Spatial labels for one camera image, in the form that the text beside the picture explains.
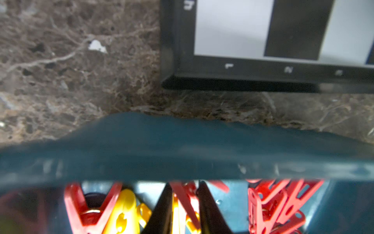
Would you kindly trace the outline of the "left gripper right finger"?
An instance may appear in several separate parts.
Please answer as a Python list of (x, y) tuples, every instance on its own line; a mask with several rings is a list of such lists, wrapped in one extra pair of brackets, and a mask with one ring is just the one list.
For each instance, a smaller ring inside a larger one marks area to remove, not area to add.
[(207, 184), (199, 181), (197, 189), (202, 234), (232, 234)]

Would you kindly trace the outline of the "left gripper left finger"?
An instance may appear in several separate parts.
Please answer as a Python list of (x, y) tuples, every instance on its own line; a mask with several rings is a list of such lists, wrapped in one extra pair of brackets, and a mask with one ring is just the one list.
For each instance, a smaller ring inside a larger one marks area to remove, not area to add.
[(170, 234), (172, 230), (172, 202), (173, 192), (169, 183), (156, 204), (149, 222), (141, 234)]

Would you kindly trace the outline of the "teal storage box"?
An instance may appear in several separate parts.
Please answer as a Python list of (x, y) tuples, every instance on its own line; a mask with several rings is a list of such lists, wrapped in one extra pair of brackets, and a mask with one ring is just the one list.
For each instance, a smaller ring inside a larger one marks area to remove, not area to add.
[(374, 147), (329, 133), (138, 113), (1, 149), (1, 193), (84, 181), (323, 180), (298, 234), (374, 231)]

